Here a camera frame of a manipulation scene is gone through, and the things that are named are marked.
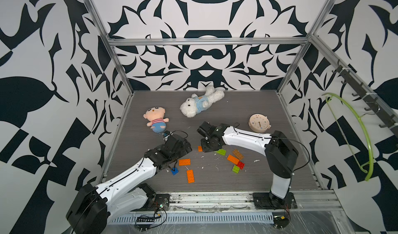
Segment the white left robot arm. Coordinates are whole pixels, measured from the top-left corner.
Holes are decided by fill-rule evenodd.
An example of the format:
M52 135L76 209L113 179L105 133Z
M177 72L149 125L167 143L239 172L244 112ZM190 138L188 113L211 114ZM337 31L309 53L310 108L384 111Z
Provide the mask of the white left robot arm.
M108 223L129 211L152 207L156 192L145 182L192 151L186 138L167 132L165 142L145 152L131 168L93 186L84 185L66 219L75 234L100 234Z

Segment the blue 2x2 lego brick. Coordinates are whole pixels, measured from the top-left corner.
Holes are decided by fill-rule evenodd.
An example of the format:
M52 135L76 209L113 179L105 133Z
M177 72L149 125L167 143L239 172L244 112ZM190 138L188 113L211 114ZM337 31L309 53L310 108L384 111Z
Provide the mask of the blue 2x2 lego brick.
M174 176L179 172L179 170L177 168L172 168L171 172L172 172L172 175Z

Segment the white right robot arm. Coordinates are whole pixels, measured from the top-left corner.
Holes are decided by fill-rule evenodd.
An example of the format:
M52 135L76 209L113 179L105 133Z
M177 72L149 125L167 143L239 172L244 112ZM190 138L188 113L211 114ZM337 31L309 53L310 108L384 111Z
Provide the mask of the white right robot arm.
M261 134L241 130L228 124L214 126L208 122L203 122L197 132L203 137L201 146L204 152L218 151L228 145L264 155L273 173L270 198L279 200L286 198L299 152L282 132Z

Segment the orange 2x3 lego brick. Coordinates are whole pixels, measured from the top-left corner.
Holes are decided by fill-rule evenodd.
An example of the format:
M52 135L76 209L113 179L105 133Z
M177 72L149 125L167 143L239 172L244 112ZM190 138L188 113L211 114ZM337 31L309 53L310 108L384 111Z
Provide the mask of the orange 2x3 lego brick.
M191 165L191 159L180 159L178 161L179 166L189 166Z

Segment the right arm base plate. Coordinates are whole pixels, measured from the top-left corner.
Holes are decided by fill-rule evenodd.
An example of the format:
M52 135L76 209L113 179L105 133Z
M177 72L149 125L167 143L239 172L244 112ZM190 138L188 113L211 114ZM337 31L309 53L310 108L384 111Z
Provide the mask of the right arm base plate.
M284 199L280 199L271 193L253 193L252 196L255 208L259 210L297 209L292 192L288 192Z

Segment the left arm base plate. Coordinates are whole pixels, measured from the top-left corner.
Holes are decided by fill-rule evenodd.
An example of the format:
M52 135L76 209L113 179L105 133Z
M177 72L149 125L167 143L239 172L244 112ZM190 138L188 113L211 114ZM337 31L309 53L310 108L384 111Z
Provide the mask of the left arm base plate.
M136 211L154 211L157 208L168 210L170 207L170 194L156 194L148 198L147 202L140 209Z

